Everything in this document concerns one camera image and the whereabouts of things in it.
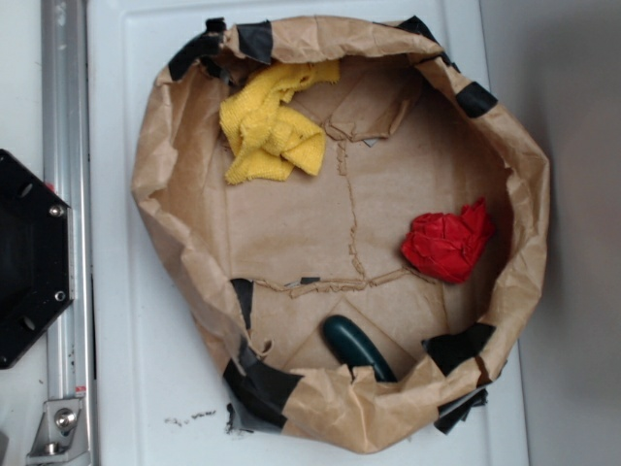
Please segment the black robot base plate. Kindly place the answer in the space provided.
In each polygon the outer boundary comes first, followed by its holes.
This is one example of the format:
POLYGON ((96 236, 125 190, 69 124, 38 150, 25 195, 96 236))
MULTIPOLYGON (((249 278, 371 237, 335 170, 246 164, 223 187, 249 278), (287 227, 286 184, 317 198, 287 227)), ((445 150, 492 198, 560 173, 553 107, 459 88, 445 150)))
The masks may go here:
POLYGON ((1 151, 1 368, 8 370, 73 301, 71 208, 1 151))

